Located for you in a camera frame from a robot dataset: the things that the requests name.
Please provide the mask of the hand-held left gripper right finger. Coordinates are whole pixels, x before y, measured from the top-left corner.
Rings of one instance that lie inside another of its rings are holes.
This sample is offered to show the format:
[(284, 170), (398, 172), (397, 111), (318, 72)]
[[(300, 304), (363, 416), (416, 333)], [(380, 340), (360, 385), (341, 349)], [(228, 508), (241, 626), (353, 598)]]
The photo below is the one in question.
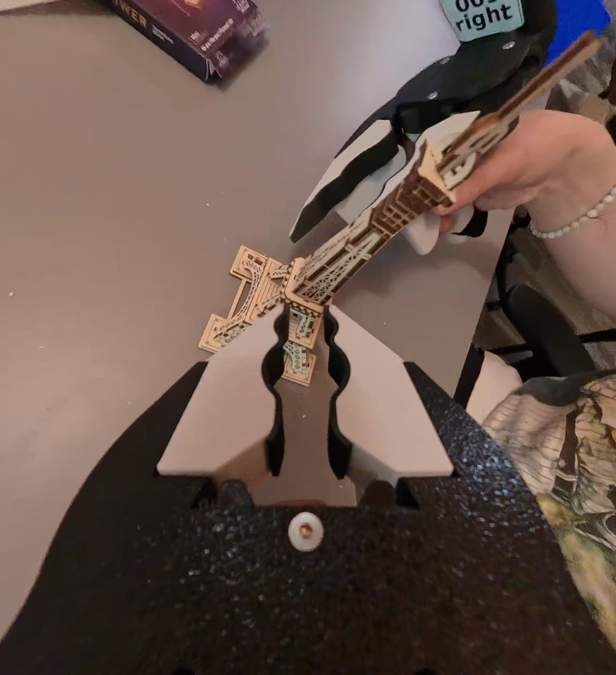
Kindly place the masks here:
[(328, 460), (338, 479), (448, 477), (453, 464), (406, 363), (341, 309), (325, 313)]

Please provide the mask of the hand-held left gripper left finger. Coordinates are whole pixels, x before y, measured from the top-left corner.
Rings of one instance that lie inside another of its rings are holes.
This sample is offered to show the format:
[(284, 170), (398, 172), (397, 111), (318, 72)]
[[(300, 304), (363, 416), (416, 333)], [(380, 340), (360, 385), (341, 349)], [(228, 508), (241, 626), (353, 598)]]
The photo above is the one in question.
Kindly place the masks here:
[(289, 310), (280, 305), (214, 354), (157, 465), (161, 476), (278, 477)]

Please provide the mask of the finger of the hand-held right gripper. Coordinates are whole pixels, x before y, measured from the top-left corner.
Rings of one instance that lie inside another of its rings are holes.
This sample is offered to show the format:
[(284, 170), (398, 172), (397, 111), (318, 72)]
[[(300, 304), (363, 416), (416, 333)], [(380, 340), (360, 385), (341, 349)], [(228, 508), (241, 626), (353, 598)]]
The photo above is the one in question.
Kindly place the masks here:
[(379, 197), (349, 197), (337, 204), (333, 210), (348, 226), (352, 225), (367, 209), (377, 205), (378, 201)]
[(388, 180), (413, 156), (420, 136), (404, 133), (389, 120), (372, 122), (331, 162), (297, 216), (291, 242), (335, 219), (344, 227), (334, 207), (349, 197), (380, 197)]

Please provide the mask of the wooden tower model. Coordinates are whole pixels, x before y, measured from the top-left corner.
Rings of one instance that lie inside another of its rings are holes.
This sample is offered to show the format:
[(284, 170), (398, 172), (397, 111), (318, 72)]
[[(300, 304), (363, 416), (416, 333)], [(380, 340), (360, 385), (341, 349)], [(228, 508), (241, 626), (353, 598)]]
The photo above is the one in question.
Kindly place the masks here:
[(455, 188), (472, 172), (478, 158), (509, 135), (523, 109), (546, 94), (599, 50), (600, 38), (589, 30), (525, 80), (497, 110), (451, 115), (448, 129), (428, 129), (416, 141), (407, 165), (386, 183), (377, 205), (305, 257), (284, 264), (241, 246), (230, 269), (240, 280), (227, 316), (212, 315), (198, 343), (216, 353), (257, 319), (282, 304), (289, 307), (288, 340), (284, 345), (284, 373), (288, 381), (308, 386), (316, 356), (324, 308), (334, 295), (382, 247), (408, 229), (408, 240), (426, 255), (438, 240), (438, 220), (431, 210), (451, 206)]

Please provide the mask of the grey desk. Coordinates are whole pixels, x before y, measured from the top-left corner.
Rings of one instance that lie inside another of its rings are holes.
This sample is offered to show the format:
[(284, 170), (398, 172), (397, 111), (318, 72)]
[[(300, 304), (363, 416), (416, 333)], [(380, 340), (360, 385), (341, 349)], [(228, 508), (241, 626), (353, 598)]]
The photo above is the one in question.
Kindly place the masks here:
[(0, 641), (70, 502), (205, 355), (240, 245), (288, 232), (355, 129), (458, 48), (438, 1), (259, 1), (222, 88), (92, 1), (0, 14)]

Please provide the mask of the black office chair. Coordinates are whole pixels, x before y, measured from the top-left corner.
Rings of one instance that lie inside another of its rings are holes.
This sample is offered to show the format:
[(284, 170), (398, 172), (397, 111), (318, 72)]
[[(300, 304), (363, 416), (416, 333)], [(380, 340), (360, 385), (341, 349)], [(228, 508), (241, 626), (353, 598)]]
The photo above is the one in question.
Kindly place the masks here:
[(485, 305), (489, 312), (501, 312), (523, 342), (493, 348), (490, 352), (500, 357), (515, 356), (513, 366), (524, 380), (598, 370), (586, 346), (616, 343), (616, 327), (576, 334), (561, 311), (540, 292), (525, 284), (508, 284), (508, 267), (517, 253), (512, 235), (527, 229), (530, 222), (528, 213), (513, 218), (494, 274), (497, 298)]

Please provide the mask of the purple puzzle box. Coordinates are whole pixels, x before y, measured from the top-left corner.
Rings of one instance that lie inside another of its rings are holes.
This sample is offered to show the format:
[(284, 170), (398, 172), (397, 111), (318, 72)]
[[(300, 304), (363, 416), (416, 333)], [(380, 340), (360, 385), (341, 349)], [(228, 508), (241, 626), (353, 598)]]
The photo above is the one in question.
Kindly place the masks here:
[(101, 1), (203, 82), (227, 80), (257, 55), (267, 24), (254, 1)]

